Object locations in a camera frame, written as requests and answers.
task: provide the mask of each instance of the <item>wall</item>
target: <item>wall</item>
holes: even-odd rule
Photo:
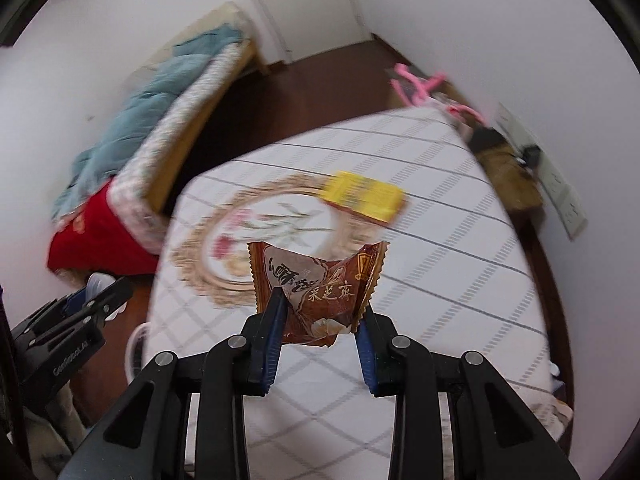
[[[360,0],[369,29],[482,112],[498,101],[541,140],[589,224],[570,242],[552,208],[540,237],[575,370],[571,459],[593,480],[640,416],[640,75],[588,0]]]
[[[68,288],[45,268],[49,211],[69,164],[127,96],[125,79],[182,28],[228,0],[49,0],[0,50],[0,283],[13,326]],[[280,59],[252,0],[269,62]]]

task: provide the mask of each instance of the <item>wooden bed frame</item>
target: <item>wooden bed frame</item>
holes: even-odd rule
[[[244,40],[240,44],[240,48],[242,50],[240,58],[226,81],[187,124],[177,142],[171,148],[171,151],[165,156],[159,170],[156,172],[145,197],[149,206],[156,214],[162,214],[164,204],[180,172],[180,168],[191,151],[193,143],[200,135],[204,124],[233,82],[250,68],[251,65],[257,68],[263,75],[269,75],[269,67],[264,62],[254,40]]]

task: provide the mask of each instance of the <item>brown snack package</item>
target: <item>brown snack package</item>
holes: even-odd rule
[[[283,343],[331,346],[338,334],[355,332],[378,282],[388,242],[364,245],[342,261],[292,253],[251,242],[249,257],[258,313],[280,286],[291,304]]]

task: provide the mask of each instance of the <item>door frame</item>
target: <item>door frame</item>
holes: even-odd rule
[[[360,7],[360,2],[359,0],[349,0],[349,2],[351,4],[351,12],[353,13],[356,23],[358,23],[358,27],[360,28],[360,34],[362,36],[362,39],[363,41],[366,41],[367,38],[369,39],[371,38],[371,32],[365,24],[365,21],[362,15],[362,9]],[[282,57],[282,60],[286,64],[293,63],[291,50],[287,47],[287,42],[285,41],[284,36],[282,35],[280,28],[278,27],[278,23],[274,19],[267,5],[264,3],[264,0],[254,0],[254,3],[260,9],[262,16],[270,25],[271,34],[273,38],[276,40],[276,44],[277,44],[278,50],[280,51],[280,56]]]

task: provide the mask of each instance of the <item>red cloth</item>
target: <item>red cloth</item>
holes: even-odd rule
[[[140,247],[109,208],[110,185],[111,180],[64,230],[53,236],[49,269],[103,270],[119,276],[156,272],[158,256]]]

